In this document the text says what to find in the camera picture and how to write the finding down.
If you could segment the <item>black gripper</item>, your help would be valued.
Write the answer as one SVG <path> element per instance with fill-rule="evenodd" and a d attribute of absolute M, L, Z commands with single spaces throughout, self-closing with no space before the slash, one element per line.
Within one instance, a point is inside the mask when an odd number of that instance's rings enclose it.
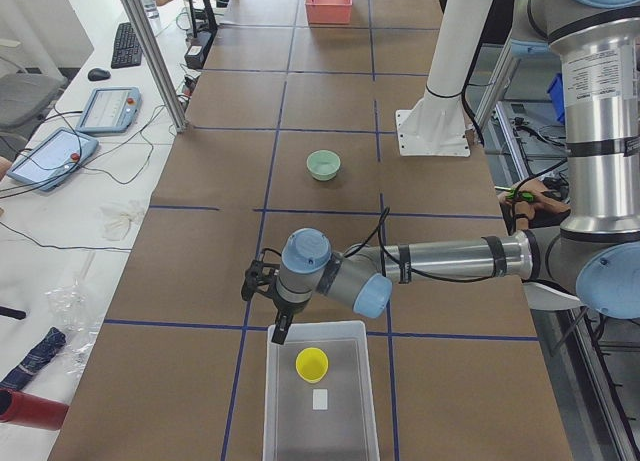
<path fill-rule="evenodd" d="M 274 330 L 271 336 L 271 342 L 275 344 L 284 344 L 293 322 L 294 316 L 301 313 L 307 306 L 308 301 L 301 302 L 287 301 L 282 297 L 274 300 L 277 309 Z"/>

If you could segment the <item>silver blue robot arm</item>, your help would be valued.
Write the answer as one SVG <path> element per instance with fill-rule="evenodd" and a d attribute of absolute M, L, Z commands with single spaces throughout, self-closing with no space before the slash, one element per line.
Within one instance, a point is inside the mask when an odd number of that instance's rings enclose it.
<path fill-rule="evenodd" d="M 288 239 L 269 285 L 272 339 L 319 293 L 375 318 L 394 284 L 416 277 L 472 283 L 549 280 L 586 307 L 639 314 L 639 127 L 635 42 L 639 0 L 516 0 L 514 29 L 561 60 L 570 213 L 558 226 L 478 241 L 331 248 L 318 230 Z"/>

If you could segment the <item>person hand holding device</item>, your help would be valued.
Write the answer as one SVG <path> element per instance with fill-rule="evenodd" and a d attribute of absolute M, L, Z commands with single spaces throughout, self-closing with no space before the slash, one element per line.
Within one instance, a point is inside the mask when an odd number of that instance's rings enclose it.
<path fill-rule="evenodd" d="M 536 226 L 541 225 L 537 218 L 541 220 L 554 218 L 562 221 L 570 214 L 570 206 L 568 204 L 545 195 L 547 187 L 539 179 L 525 182 L 521 187 L 521 191 L 530 193 L 534 200 L 531 202 L 517 201 L 515 205 L 512 205 L 507 192 L 502 192 L 497 196 L 507 220 L 515 220 L 517 229 L 528 229 L 531 222 Z"/>

